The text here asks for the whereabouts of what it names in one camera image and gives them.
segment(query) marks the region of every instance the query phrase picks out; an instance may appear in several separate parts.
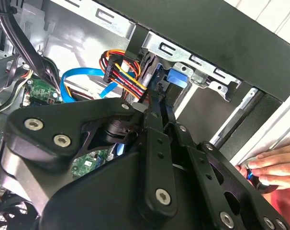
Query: finger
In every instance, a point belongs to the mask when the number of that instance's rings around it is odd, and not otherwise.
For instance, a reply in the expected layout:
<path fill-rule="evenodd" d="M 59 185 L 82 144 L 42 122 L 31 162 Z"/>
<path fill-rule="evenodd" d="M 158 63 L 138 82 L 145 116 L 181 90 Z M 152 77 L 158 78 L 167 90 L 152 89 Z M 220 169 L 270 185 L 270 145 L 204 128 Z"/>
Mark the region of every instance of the finger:
<path fill-rule="evenodd" d="M 252 174 L 255 176 L 260 175 L 290 176 L 290 163 L 278 164 L 260 169 L 253 169 Z"/>
<path fill-rule="evenodd" d="M 269 156 L 260 160 L 251 161 L 248 164 L 250 169 L 258 169 L 271 165 L 290 163 L 290 153 L 283 153 L 274 156 Z"/>
<path fill-rule="evenodd" d="M 272 150 L 269 152 L 263 152 L 263 153 L 257 155 L 257 158 L 262 159 L 265 157 L 274 156 L 274 155 L 282 154 L 282 153 L 288 153 L 288 152 L 290 152 L 290 145 L 285 146 L 285 147 L 280 148 L 280 149 L 275 149 L 275 150 Z"/>
<path fill-rule="evenodd" d="M 288 189 L 289 187 L 286 186 L 278 186 L 277 190 L 284 190 L 284 189 Z"/>
<path fill-rule="evenodd" d="M 290 176 L 263 175 L 259 177 L 259 181 L 264 184 L 279 185 L 290 188 Z"/>
<path fill-rule="evenodd" d="M 247 169 L 241 168 L 240 173 L 243 175 L 243 177 L 247 177 Z"/>

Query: orange wire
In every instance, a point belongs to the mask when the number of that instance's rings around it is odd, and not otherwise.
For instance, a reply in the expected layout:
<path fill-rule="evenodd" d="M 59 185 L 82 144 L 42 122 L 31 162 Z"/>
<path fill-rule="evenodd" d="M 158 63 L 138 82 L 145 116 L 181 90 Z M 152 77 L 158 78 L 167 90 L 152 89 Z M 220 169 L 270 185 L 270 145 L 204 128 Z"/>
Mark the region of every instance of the orange wire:
<path fill-rule="evenodd" d="M 137 68 L 139 70 L 139 74 L 138 74 L 138 77 L 139 77 L 141 75 L 141 66 L 137 61 L 135 61 L 134 63 L 137 65 Z"/>
<path fill-rule="evenodd" d="M 130 69 L 132 69 L 132 71 L 135 73 L 135 77 L 137 78 L 138 77 L 138 73 L 135 71 L 135 69 L 133 68 L 133 66 L 128 62 L 128 61 L 125 61 L 124 62 L 130 67 Z"/>
<path fill-rule="evenodd" d="M 120 53 L 125 53 L 125 51 L 123 51 L 123 50 L 121 50 L 121 49 L 111 49 L 111 50 L 109 50 L 108 52 L 107 52 L 107 54 L 106 54 L 106 56 L 107 56 L 107 58 L 110 56 L 110 53 L 111 52 L 120 52 Z"/>
<path fill-rule="evenodd" d="M 99 66 L 100 66 L 102 72 L 105 73 L 105 69 L 102 67 L 102 64 L 101 64 L 101 59 L 99 60 Z"/>
<path fill-rule="evenodd" d="M 131 90 L 129 90 L 128 88 L 126 88 L 123 84 L 121 84 L 120 82 L 118 82 L 117 80 L 111 78 L 111 80 L 119 85 L 121 85 L 125 90 L 127 90 L 129 93 L 131 93 L 133 95 L 133 97 L 140 99 L 139 96 L 137 96 L 135 93 L 133 93 Z"/>

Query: screw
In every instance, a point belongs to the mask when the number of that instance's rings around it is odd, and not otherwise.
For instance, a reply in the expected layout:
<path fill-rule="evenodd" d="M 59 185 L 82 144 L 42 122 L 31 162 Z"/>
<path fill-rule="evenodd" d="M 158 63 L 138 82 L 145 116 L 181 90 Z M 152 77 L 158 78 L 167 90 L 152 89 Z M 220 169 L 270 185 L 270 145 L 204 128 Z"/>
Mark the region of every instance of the screw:
<path fill-rule="evenodd" d="M 156 118 L 159 117 L 159 115 L 156 112 L 151 112 L 151 115 L 154 116 L 154 117 L 156 117 Z"/>
<path fill-rule="evenodd" d="M 226 212 L 221 212 L 220 213 L 220 218 L 222 220 L 222 222 L 230 229 L 233 229 L 234 228 L 234 222 L 231 218 L 231 216 L 226 213 Z"/>
<path fill-rule="evenodd" d="M 30 66 L 28 65 L 28 64 L 23 64 L 22 65 L 22 67 L 23 67 L 23 69 L 25 69 L 25 70 L 30 70 Z"/>
<path fill-rule="evenodd" d="M 127 106 L 126 104 L 122 104 L 122 107 L 123 107 L 124 109 L 129 109 L 129 106 Z"/>
<path fill-rule="evenodd" d="M 181 129 L 181 131 L 186 132 L 187 129 L 184 126 L 179 126 L 179 128 Z"/>
<path fill-rule="evenodd" d="M 275 229 L 275 226 L 274 226 L 273 222 L 271 222 L 270 219 L 268 219 L 267 217 L 264 217 L 264 221 L 267 224 L 267 226 L 269 226 L 270 229 Z"/>
<path fill-rule="evenodd" d="M 29 118 L 25 120 L 24 125 L 27 129 L 32 131 L 40 130 L 44 127 L 44 124 L 42 121 L 34 118 Z"/>
<path fill-rule="evenodd" d="M 163 205 L 170 204 L 170 195 L 162 188 L 156 190 L 156 199 Z"/>
<path fill-rule="evenodd" d="M 284 225 L 284 223 L 281 220 L 276 219 L 276 222 L 279 224 L 282 230 L 287 230 L 287 227 Z"/>
<path fill-rule="evenodd" d="M 210 150 L 210 151 L 212 151 L 212 150 L 213 150 L 212 146 L 211 146 L 211 145 L 209 145 L 209 144 L 206 144 L 206 147 L 207 147 L 207 149 L 208 149 L 208 150 Z"/>
<path fill-rule="evenodd" d="M 70 142 L 70 138 L 63 134 L 59 134 L 54 137 L 54 143 L 63 148 L 69 146 Z"/>

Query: black side panel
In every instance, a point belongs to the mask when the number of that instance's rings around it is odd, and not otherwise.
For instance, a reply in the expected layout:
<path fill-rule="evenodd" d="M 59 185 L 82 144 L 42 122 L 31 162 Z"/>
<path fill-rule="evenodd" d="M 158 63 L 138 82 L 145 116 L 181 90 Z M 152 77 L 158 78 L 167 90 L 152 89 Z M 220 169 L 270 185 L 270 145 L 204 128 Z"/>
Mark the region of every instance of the black side panel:
<path fill-rule="evenodd" d="M 220 152 L 230 160 L 279 108 L 281 102 L 265 94 L 241 125 L 233 131 Z"/>
<path fill-rule="evenodd" d="M 290 44 L 223 0 L 98 0 L 281 101 Z"/>

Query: wire bundle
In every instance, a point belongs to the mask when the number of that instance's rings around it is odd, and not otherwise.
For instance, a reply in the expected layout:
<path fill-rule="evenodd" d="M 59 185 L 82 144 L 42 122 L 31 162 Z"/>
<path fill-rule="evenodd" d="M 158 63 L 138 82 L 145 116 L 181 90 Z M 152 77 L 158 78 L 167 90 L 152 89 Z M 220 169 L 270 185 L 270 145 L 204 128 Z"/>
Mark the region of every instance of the wire bundle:
<path fill-rule="evenodd" d="M 10 77 L 6 87 L 13 82 L 14 73 L 19 56 L 30 66 L 39 78 L 46 83 L 56 88 L 60 92 L 60 78 L 58 69 L 53 61 L 48 58 L 41 57 L 32 46 L 24 32 L 17 24 L 14 14 L 16 9 L 11 7 L 10 0 L 0 0 L 0 24 L 1 28 L 13 44 L 14 48 L 18 52 L 18 56 L 12 64 L 12 70 L 10 71 Z"/>
<path fill-rule="evenodd" d="M 114 49 L 114 50 L 105 51 L 102 54 L 99 60 L 99 64 L 100 64 L 101 70 L 104 73 L 108 66 L 110 55 L 124 56 L 125 51 L 120 50 L 120 49 Z M 147 89 L 145 86 L 143 86 L 141 83 L 137 81 L 141 75 L 141 67 L 137 61 L 131 63 L 124 59 L 124 62 L 135 73 L 135 79 L 131 77 L 127 72 L 125 72 L 118 63 L 115 63 L 114 66 L 112 67 L 110 80 L 121 85 L 127 92 L 132 94 L 135 98 L 140 99 L 144 91 Z"/>
<path fill-rule="evenodd" d="M 29 70 L 24 76 L 18 79 L 13 87 L 12 93 L 8 100 L 0 106 L 0 112 L 8 109 L 15 101 L 24 84 L 31 78 L 33 70 Z"/>

